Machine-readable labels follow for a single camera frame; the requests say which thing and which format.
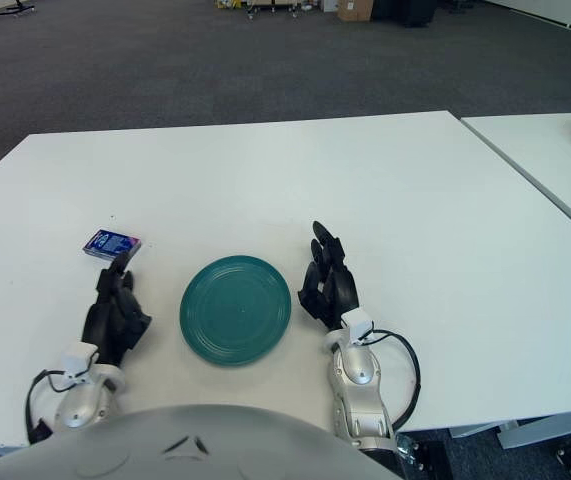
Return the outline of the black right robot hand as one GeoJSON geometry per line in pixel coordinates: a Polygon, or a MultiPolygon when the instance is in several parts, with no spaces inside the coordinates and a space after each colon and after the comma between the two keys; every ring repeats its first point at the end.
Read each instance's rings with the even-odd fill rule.
{"type": "Polygon", "coordinates": [[[312,223],[312,229],[312,261],[297,292],[298,299],[304,310],[329,331],[339,330],[341,316],[359,307],[355,280],[344,264],[340,239],[318,221],[312,223]]]}

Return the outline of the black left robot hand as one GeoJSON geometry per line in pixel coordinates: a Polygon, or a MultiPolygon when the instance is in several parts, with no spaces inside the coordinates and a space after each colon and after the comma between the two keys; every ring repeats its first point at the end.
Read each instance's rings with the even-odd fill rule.
{"type": "Polygon", "coordinates": [[[81,341],[97,347],[99,364],[119,367],[152,322],[134,296],[134,277],[127,269],[130,258],[121,253],[101,270],[97,298],[87,313],[81,341]]]}

